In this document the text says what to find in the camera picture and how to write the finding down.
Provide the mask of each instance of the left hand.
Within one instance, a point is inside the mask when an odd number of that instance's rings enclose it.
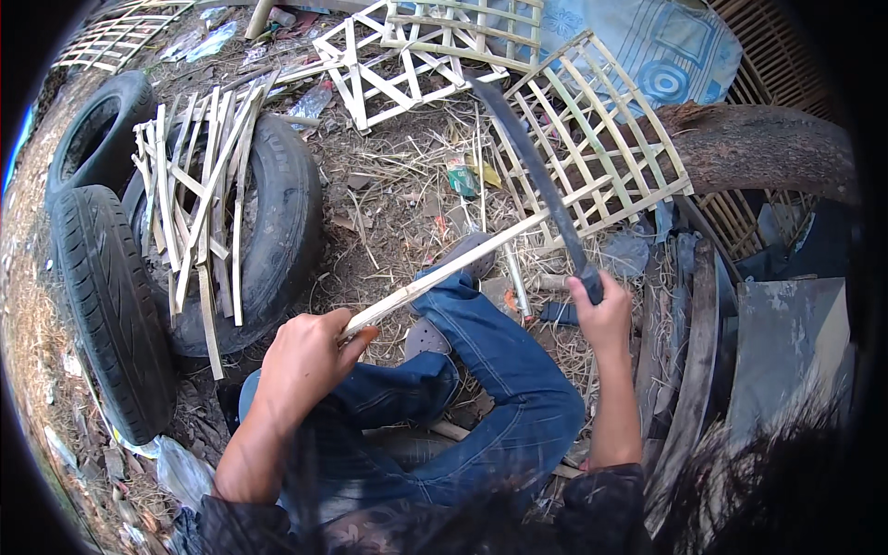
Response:
[[[352,314],[339,308],[322,316],[300,314],[278,328],[262,360],[259,401],[279,422],[295,424],[352,371],[379,329],[369,326],[340,349],[337,338]]]

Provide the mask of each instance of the machete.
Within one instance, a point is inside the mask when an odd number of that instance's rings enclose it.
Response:
[[[589,294],[589,300],[597,305],[604,297],[604,290],[601,287],[601,278],[598,269],[589,264],[586,260],[586,251],[583,249],[583,243],[580,241],[580,235],[574,228],[574,221],[567,213],[561,196],[552,183],[549,171],[540,153],[537,152],[534,143],[524,131],[518,117],[509,107],[509,103],[505,101],[503,94],[495,89],[493,85],[482,83],[477,79],[467,77],[475,94],[484,102],[484,106],[493,114],[499,123],[505,129],[506,137],[518,151],[518,156],[524,161],[527,169],[530,171],[530,178],[536,185],[536,189],[540,192],[546,207],[549,209],[551,218],[555,221],[567,252],[570,253],[571,259],[574,261],[576,268],[574,275],[580,278],[586,293]]]

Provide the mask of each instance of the tree bark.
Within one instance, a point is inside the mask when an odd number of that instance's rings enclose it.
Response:
[[[686,102],[660,107],[656,114],[697,194],[767,188],[860,202],[851,138],[834,123],[794,108],[724,103]],[[647,118],[638,124],[650,142],[658,142]],[[620,132],[631,147],[637,144],[628,126],[622,125]],[[661,167],[668,181],[677,178],[671,164]],[[653,183],[653,176],[645,174]],[[583,182],[574,166],[568,176]]]

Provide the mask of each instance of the blue jeans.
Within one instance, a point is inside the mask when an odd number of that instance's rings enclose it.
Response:
[[[413,306],[444,334],[496,404],[458,444],[404,472],[371,447],[361,430],[407,420],[429,424],[455,394],[456,367],[438,353],[421,353],[393,369],[356,364],[302,424],[315,438],[321,522],[401,498],[453,506],[507,480],[529,500],[583,426],[576,389],[521,326],[472,287],[467,274],[451,275]],[[241,420],[258,372],[244,382]],[[285,474],[281,505],[291,519],[298,496],[294,483]]]

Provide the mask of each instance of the sleeve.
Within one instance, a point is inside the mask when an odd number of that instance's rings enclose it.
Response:
[[[297,538],[289,533],[289,516],[277,505],[229,503],[203,496],[198,530],[203,552],[209,555],[297,550]]]
[[[555,517],[559,543],[567,553],[626,553],[646,531],[645,480],[639,464],[621,464],[578,476],[564,489],[564,507]]]

